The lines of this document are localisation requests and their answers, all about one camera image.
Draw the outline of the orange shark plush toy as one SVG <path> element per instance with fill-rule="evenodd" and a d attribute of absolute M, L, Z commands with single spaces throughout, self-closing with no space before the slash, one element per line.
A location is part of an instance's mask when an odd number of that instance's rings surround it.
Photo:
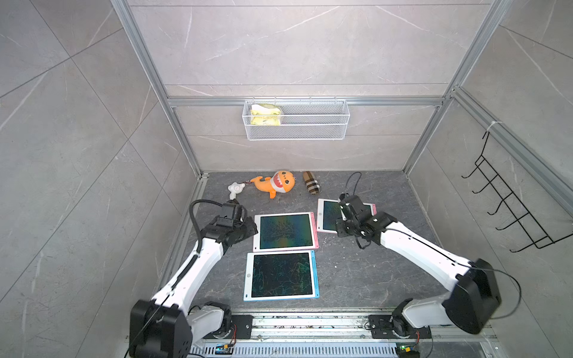
<path fill-rule="evenodd" d="M 295 176 L 288 171 L 278 171 L 272 177 L 262 176 L 250 180 L 261 192 L 267 192 L 270 199 L 274 199 L 278 193 L 287 193 L 295 186 Z"/>

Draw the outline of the pink framed writing tablet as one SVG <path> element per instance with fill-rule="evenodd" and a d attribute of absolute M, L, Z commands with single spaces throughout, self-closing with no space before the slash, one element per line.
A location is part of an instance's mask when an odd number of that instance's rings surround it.
<path fill-rule="evenodd" d="M 317 249 L 319 240 L 314 214 L 281 213 L 256 215 L 258 233 L 253 252 L 279 252 Z"/>
<path fill-rule="evenodd" d="M 318 199 L 316 229 L 320 233 L 337 234 L 338 237 L 348 237 L 345 228 L 338 229 L 337 223 L 344 222 L 346 217 L 337 200 Z"/>

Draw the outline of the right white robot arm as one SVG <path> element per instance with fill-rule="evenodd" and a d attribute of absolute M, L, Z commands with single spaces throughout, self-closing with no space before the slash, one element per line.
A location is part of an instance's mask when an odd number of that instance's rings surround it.
<path fill-rule="evenodd" d="M 495 271 L 485 260 L 468 260 L 440 248 L 383 211 L 372 214 L 356 195 L 343 193 L 338 201 L 343 217 L 336 222 L 339 237 L 389 249 L 424 270 L 446 289 L 426 299 L 408 298 L 389 319 L 400 338 L 426 326 L 454 325 L 467 334 L 479 334 L 501 305 Z"/>

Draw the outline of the blue framed writing tablet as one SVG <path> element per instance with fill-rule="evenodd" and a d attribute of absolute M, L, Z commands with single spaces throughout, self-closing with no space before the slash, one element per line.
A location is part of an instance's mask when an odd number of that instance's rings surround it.
<path fill-rule="evenodd" d="M 244 301 L 311 298 L 319 298 L 315 251 L 247 255 Z"/>

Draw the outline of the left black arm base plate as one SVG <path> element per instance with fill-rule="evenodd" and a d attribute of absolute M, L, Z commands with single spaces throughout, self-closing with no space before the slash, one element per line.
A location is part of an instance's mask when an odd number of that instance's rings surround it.
<path fill-rule="evenodd" d="M 221 331 L 216 336 L 224 340 L 233 337 L 239 340 L 250 340 L 254 326 L 253 320 L 254 316 L 246 314 L 225 316 Z"/>

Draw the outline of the white small plush toy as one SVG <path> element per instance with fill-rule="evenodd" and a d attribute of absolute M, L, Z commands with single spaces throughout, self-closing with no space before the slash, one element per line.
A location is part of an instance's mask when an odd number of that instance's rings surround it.
<path fill-rule="evenodd" d="M 245 187 L 246 187 L 246 183 L 234 182 L 231 185 L 229 185 L 228 186 L 229 199 L 235 200 L 237 198 L 237 195 L 240 194 L 241 192 L 243 192 Z"/>

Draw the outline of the yellow white cloth in basket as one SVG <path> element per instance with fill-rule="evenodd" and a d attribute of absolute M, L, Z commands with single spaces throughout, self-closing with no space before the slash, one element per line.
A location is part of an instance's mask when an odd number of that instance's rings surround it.
<path fill-rule="evenodd" d="M 283 111 L 273 104 L 253 104 L 250 110 L 249 124 L 279 126 Z"/>

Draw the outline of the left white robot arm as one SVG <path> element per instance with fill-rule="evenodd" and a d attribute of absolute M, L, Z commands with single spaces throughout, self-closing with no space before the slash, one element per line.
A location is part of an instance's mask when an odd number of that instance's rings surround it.
<path fill-rule="evenodd" d="M 205 336 L 230 330 L 228 305 L 210 301 L 192 310 L 192 301 L 227 250 L 258 231 L 254 219 L 236 199 L 219 208 L 219 215 L 204 228 L 190 216 L 198 237 L 194 251 L 150 300 L 139 300 L 131 308 L 125 356 L 187 357 Z"/>

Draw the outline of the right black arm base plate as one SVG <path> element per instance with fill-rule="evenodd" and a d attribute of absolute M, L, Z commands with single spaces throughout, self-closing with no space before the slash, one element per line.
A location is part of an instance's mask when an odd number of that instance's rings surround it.
<path fill-rule="evenodd" d="M 373 339 L 430 339 L 432 333 L 429 328 L 412 328 L 401 319 L 391 315 L 370 315 L 363 326 L 372 335 Z"/>

